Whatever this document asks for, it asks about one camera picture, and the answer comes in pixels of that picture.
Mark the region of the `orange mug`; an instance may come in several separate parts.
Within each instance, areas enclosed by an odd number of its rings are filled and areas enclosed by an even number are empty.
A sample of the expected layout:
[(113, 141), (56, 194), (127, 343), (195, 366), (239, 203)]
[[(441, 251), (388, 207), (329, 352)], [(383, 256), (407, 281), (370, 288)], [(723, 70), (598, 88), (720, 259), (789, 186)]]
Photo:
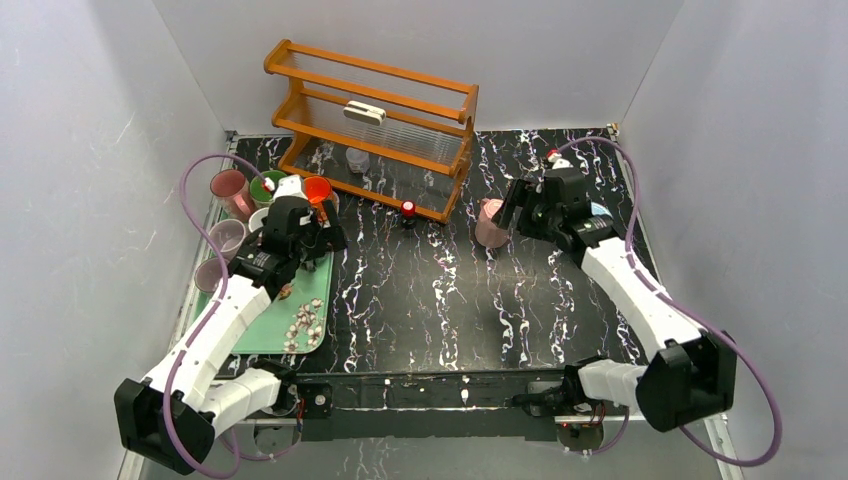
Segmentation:
[(327, 219), (326, 209), (323, 206), (325, 200), (330, 200), (334, 208), (338, 209), (338, 195), (327, 178), (322, 176), (305, 178), (302, 183), (302, 191), (310, 204), (318, 211), (320, 221)]

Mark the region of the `salmon pink mug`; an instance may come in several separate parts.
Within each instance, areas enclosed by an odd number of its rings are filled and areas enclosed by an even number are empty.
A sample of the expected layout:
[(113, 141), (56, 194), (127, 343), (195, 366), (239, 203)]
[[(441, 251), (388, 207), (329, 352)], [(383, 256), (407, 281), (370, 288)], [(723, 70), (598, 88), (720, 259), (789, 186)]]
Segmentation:
[(261, 227), (264, 226), (264, 222), (265, 222), (266, 217), (268, 216), (268, 213), (269, 213), (269, 208), (263, 207), (263, 208), (258, 209), (256, 212), (254, 212), (250, 216), (248, 223), (247, 223), (248, 230), (249, 230), (250, 233), (257, 231)]

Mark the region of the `light blue mug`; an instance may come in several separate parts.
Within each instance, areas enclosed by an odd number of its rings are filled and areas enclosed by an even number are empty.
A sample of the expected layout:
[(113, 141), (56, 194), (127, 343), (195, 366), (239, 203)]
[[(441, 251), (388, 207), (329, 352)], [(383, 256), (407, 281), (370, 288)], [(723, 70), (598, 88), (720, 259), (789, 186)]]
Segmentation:
[(590, 209), (591, 209), (591, 213), (592, 213), (592, 215), (593, 215), (593, 216), (595, 216), (595, 217), (606, 218), (606, 219), (608, 219), (608, 220), (612, 220), (612, 219), (613, 219), (613, 216), (612, 216), (611, 212), (610, 212), (610, 211), (609, 211), (609, 209), (608, 209), (607, 207), (605, 207), (604, 205), (601, 205), (601, 204), (599, 204), (599, 203), (592, 202), (592, 203), (590, 204)]

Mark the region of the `pale pink faceted mug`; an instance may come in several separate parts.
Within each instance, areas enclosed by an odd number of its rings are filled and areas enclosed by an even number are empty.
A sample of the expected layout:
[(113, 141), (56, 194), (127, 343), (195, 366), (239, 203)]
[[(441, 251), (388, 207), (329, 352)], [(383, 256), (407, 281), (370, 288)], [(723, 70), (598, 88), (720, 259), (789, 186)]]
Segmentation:
[(509, 232), (506, 229), (499, 228), (493, 220), (502, 204), (502, 199), (484, 198), (480, 202), (480, 211), (474, 234), (476, 241), (487, 249), (500, 248), (509, 241)]

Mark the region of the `green mug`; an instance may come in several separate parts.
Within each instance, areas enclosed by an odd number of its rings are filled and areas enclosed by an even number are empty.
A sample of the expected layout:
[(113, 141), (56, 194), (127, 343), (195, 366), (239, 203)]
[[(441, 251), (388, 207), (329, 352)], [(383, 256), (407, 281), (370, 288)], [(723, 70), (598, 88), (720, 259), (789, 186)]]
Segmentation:
[(274, 190), (267, 188), (267, 180), (270, 180), (274, 186), (279, 184), (286, 174), (279, 170), (268, 170), (262, 173), (262, 177), (254, 177), (249, 185), (249, 193), (257, 208), (266, 208), (271, 205), (274, 198)]

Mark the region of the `mauve mug white logo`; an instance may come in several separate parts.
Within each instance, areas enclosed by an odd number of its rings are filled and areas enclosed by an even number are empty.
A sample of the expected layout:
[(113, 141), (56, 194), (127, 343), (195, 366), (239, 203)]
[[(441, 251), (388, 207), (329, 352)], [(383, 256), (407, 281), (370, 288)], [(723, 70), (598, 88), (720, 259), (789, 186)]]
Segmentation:
[(213, 225), (208, 235), (226, 260), (233, 259), (249, 231), (238, 219), (225, 219)]

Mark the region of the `pink ghost pattern mug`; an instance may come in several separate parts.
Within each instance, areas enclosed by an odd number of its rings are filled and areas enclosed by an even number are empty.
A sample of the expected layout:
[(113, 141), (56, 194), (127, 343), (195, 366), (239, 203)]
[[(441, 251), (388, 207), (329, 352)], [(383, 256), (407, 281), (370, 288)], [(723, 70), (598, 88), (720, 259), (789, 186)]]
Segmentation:
[(230, 218), (246, 223), (256, 211), (249, 185), (242, 172), (226, 169), (211, 179), (210, 191)]

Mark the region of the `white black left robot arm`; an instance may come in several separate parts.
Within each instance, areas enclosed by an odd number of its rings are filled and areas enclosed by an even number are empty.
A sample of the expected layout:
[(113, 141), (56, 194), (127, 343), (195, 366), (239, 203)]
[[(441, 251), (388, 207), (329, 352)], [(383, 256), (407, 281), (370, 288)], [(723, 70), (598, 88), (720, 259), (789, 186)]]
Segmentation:
[(275, 199), (261, 228), (232, 259), (219, 258), (215, 294), (169, 353), (142, 379), (124, 380), (114, 404), (122, 446), (179, 474), (202, 463), (225, 431), (265, 409), (305, 404), (290, 389), (294, 371), (260, 360), (240, 376), (212, 384), (250, 325), (291, 284), (307, 261), (346, 249), (331, 200), (314, 207), (298, 196)]

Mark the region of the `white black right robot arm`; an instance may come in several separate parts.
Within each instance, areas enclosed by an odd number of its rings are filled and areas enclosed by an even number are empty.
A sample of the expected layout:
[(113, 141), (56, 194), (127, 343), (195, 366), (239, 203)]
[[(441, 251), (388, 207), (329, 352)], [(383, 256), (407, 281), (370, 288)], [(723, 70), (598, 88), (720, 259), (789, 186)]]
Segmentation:
[(629, 258), (611, 216), (593, 212), (580, 172), (561, 168), (539, 181), (513, 181), (493, 221), (567, 254), (623, 314), (649, 360), (637, 366), (590, 357), (565, 366), (559, 386), (516, 395), (514, 405), (558, 413), (612, 402), (640, 412), (660, 432), (732, 407), (736, 354), (661, 300), (648, 271)]

